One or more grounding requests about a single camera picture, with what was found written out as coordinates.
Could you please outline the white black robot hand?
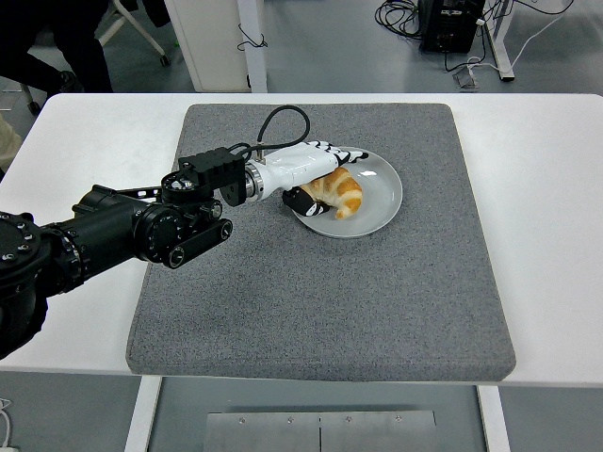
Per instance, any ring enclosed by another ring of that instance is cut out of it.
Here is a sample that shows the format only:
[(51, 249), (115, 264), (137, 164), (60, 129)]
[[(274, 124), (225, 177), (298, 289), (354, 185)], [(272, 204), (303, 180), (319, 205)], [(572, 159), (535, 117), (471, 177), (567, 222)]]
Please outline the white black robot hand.
[(289, 146), (247, 164), (247, 197), (259, 201), (281, 189), (285, 205), (303, 217), (334, 208), (337, 219), (349, 218), (362, 205), (363, 189), (345, 166), (366, 158), (324, 141)]

